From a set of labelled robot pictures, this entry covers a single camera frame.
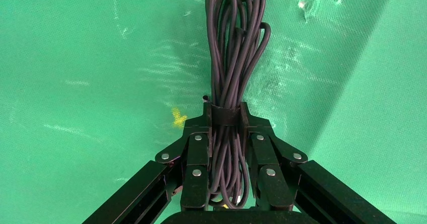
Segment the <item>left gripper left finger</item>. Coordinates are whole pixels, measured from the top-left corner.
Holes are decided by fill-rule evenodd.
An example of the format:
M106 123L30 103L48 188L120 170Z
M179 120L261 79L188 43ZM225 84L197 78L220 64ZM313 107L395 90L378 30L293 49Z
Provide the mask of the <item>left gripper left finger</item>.
M168 180L182 188L182 210L208 209L211 145L211 103L204 103L203 114L187 119L182 136L155 156L156 162L167 167Z

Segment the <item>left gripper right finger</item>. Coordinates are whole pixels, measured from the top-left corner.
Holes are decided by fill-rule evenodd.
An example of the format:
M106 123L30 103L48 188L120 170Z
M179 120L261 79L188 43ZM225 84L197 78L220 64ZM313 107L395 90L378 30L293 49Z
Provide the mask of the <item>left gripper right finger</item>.
M291 210L301 175L296 167L308 156L277 137L270 121L240 105L240 128L255 205L262 210Z

